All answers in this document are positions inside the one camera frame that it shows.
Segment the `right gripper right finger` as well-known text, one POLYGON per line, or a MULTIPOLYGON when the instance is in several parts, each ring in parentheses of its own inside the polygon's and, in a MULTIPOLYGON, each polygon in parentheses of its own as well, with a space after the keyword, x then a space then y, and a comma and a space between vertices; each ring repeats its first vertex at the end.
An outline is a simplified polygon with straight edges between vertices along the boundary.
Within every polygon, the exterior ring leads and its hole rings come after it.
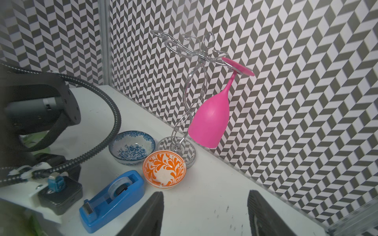
POLYGON ((296 236, 258 191, 249 191, 247 207, 252 236, 296 236))

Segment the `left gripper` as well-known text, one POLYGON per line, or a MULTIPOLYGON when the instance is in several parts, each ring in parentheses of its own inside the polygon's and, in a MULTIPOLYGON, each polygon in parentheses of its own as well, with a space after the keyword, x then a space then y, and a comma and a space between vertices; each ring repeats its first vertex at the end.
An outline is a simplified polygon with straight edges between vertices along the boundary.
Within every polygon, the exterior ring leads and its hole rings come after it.
POLYGON ((1 165, 34 165, 32 152, 80 122, 79 105, 62 76, 1 65, 1 165))

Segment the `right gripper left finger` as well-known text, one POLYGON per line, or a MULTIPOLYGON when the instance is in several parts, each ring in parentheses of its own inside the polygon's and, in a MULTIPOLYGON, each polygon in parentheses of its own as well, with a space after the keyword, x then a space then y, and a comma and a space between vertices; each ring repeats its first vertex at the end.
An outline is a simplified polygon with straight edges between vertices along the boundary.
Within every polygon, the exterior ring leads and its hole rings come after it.
POLYGON ((159 236, 163 212, 163 192, 155 192, 117 236, 159 236))

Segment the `blue tape dispenser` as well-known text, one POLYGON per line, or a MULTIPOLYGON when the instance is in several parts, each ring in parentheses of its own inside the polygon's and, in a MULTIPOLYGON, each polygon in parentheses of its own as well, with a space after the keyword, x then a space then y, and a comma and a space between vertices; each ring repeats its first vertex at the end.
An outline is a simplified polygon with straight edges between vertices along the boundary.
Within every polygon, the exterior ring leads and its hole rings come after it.
POLYGON ((131 170, 117 177, 80 208, 80 220, 92 234, 129 209, 144 196, 144 180, 131 170))

